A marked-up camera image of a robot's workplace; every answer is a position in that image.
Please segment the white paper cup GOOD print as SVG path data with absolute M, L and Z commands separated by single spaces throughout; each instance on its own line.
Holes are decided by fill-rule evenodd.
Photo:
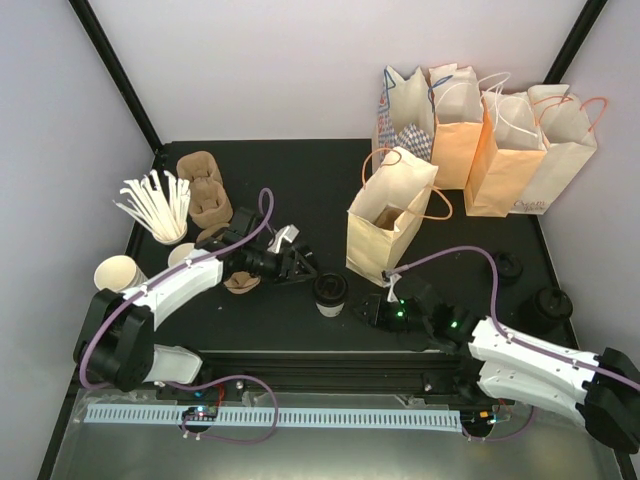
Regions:
M 344 296 L 336 298 L 317 297 L 315 303 L 321 315 L 327 318 L 334 318 L 342 312 L 345 301 L 346 298 Z

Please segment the cream paper bag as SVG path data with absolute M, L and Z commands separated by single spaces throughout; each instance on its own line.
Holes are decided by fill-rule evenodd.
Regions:
M 361 189 L 347 210 L 346 267 L 383 286 L 422 222 L 446 221 L 453 206 L 435 186 L 438 168 L 402 147 L 373 151 L 384 158 L 372 174 L 362 165 Z

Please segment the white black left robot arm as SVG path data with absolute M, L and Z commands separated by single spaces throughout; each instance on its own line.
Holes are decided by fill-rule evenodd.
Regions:
M 292 284 L 315 278 L 318 264 L 295 226 L 270 233 L 266 217 L 238 211 L 175 266 L 139 286 L 94 295 L 73 353 L 82 385 L 91 388 L 98 379 L 129 392 L 143 383 L 176 383 L 193 399 L 207 397 L 215 376 L 201 356 L 159 345 L 154 335 L 175 311 L 235 273 Z

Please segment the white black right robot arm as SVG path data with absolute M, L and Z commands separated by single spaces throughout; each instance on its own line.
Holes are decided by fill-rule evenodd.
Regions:
M 624 353 L 562 347 L 445 303 L 428 284 L 364 297 L 356 315 L 368 326 L 416 334 L 426 346 L 464 356 L 476 368 L 454 379 L 457 396 L 508 399 L 550 411 L 621 452 L 639 451 L 639 370 Z

